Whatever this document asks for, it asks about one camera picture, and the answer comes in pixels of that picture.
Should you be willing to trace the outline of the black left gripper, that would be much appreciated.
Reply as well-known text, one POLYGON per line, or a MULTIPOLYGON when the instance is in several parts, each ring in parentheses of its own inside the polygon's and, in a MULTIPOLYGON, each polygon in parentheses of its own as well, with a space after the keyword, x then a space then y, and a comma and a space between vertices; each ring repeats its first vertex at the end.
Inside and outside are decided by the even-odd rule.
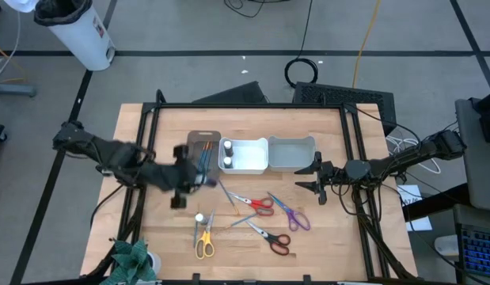
POLYGON ((170 200, 171 209, 187 207, 186 196, 198 192, 201 188, 215 188, 216 181, 195 183, 196 179, 206 179, 207 172, 197 169, 188 158, 188 145, 178 145, 173 148, 176 161, 172 165, 153 164, 149 183, 159 187, 163 192, 173 190, 170 200))

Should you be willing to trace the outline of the blue paint bottle white cap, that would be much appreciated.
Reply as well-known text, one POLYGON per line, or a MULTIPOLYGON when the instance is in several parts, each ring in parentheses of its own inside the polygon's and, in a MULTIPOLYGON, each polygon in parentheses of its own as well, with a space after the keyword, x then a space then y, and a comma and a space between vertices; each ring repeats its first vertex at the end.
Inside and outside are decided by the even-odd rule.
POLYGON ((217 180, 210 178, 210 177, 207 177, 207 176, 203 176, 203 175, 199 175, 195 179, 195 185, 196 186, 206 185, 206 186, 214 188, 217 185, 217 183, 218 183, 217 180))

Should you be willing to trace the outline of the purple handled scissors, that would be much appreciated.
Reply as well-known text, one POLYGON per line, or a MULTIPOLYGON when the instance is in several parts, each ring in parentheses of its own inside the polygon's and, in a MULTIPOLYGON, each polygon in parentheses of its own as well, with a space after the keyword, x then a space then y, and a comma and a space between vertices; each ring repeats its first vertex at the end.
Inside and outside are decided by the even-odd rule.
POLYGON ((304 230, 310 230, 311 225, 309 219, 299 211, 296 211, 290 207, 288 207, 285 203, 283 203, 280 199, 278 199, 276 196, 271 194, 270 192, 268 193, 269 196, 272 198, 272 200, 282 209, 285 211, 288 219, 288 226, 291 231, 297 231, 299 228, 302 228, 304 230))

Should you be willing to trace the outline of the yellow handled scissors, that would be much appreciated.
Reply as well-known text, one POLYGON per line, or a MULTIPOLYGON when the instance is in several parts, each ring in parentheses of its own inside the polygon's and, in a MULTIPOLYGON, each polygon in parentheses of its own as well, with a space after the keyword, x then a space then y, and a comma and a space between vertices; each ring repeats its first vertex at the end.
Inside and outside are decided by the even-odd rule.
POLYGON ((212 257, 215 254, 215 247, 211 243, 211 227, 214 216, 215 211, 212 211, 201 238, 196 242, 196 257, 200 260, 205 257, 212 257))

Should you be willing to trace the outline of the red handled scissors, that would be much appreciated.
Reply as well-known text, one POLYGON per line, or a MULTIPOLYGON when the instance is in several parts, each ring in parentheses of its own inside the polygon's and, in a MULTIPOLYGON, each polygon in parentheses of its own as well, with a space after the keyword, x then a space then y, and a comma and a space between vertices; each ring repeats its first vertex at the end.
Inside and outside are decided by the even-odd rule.
POLYGON ((248 204, 250 207, 252 207, 255 212, 258 215, 261 216, 272 216, 274 215, 274 210, 272 209, 272 206, 274 204, 274 201, 270 197, 266 197, 263 199, 250 199, 244 196, 240 196, 238 194, 235 194, 233 192, 230 192, 230 195, 237 199, 240 200, 242 203, 248 204))

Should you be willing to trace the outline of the grey plastic bin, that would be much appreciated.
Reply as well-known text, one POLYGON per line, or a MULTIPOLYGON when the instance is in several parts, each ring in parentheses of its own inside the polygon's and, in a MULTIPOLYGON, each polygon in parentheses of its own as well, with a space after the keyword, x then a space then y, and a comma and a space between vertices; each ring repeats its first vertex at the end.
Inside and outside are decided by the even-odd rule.
POLYGON ((268 164, 274 172, 295 172, 313 162, 315 139, 282 139, 274 135, 268 138, 268 164))

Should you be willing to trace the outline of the white plastic bin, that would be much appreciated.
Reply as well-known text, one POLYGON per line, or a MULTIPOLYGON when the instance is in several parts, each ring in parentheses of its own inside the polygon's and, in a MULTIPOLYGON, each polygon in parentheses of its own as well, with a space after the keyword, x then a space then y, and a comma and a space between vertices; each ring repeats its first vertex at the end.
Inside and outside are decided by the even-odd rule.
POLYGON ((226 174, 262 174, 268 167, 267 139, 220 139, 218 166, 226 174), (230 140, 233 145, 232 169, 225 169, 223 165, 223 158, 226 157, 226 154, 222 144, 225 140, 230 140))

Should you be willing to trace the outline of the black and red scissors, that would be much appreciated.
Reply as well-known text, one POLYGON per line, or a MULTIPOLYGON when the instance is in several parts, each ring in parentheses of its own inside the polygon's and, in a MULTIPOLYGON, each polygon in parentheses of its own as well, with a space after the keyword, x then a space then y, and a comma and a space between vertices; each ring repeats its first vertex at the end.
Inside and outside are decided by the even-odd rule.
POLYGON ((252 222, 247 222, 247 224, 269 243, 272 252, 280 256, 286 256, 289 254, 290 250, 288 249, 288 245, 291 243, 291 238, 287 234, 274 235, 258 227, 252 222))

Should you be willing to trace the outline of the black flat panel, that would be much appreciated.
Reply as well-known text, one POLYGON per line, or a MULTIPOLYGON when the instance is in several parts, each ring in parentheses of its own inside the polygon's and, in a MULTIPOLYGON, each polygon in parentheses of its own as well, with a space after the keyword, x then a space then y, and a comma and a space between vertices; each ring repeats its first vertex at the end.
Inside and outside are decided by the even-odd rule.
POLYGON ((268 99, 259 86, 259 82, 249 82, 232 89, 227 89, 213 95, 203 97, 194 101, 195 104, 202 103, 267 103, 268 99))

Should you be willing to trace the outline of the white plant pot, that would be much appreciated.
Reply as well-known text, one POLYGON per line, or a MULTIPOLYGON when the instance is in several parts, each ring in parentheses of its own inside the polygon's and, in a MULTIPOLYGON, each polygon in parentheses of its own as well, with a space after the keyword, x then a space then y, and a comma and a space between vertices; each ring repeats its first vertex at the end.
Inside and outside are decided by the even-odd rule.
POLYGON ((161 258, 158 254, 152 253, 150 251, 148 251, 147 254, 148 254, 150 265, 155 275, 157 276, 161 270, 161 258))

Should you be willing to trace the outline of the white paper sheet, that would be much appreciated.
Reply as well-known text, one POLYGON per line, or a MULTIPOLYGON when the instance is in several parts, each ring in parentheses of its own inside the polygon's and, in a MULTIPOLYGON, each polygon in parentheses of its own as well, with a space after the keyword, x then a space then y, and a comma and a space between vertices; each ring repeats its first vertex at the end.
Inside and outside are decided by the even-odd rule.
MULTIPOLYGON (((397 190, 401 195, 403 205, 409 205, 421 201, 423 197, 420 194, 419 187, 416 184, 398 185, 397 190)), ((428 217, 418 218, 405 223, 408 232, 431 231, 431 221, 428 217)))

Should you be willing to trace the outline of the green potted plant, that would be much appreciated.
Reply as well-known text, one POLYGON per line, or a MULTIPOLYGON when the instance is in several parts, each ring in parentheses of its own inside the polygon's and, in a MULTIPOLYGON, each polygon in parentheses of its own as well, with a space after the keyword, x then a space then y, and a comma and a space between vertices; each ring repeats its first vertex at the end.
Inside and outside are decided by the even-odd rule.
POLYGON ((143 239, 137 240, 133 245, 126 241, 114 241, 116 253, 112 259, 118 267, 99 285, 136 285, 139 280, 154 281, 157 274, 149 262, 147 245, 143 239))

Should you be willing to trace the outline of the backlit keyboard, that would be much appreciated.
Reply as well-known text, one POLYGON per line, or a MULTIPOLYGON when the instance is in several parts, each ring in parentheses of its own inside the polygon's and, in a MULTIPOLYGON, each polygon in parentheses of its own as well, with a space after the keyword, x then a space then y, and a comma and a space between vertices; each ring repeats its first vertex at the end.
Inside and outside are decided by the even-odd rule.
POLYGON ((490 278, 490 229, 462 224, 458 229, 458 245, 463 268, 490 278))

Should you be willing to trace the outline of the black trash bag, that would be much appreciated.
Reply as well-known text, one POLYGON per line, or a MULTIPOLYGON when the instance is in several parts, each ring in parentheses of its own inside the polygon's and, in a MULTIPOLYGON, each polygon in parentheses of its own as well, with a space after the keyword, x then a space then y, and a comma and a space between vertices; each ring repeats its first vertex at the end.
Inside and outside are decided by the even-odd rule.
POLYGON ((39 0, 34 21, 45 27, 76 22, 93 5, 93 0, 39 0))

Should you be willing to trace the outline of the white trash can lid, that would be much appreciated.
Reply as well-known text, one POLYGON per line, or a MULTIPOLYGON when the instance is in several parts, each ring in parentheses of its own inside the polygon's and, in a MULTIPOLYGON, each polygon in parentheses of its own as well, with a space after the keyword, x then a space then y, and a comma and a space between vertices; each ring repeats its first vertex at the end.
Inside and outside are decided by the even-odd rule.
POLYGON ((10 8, 20 13, 31 13, 39 0, 3 0, 10 8))

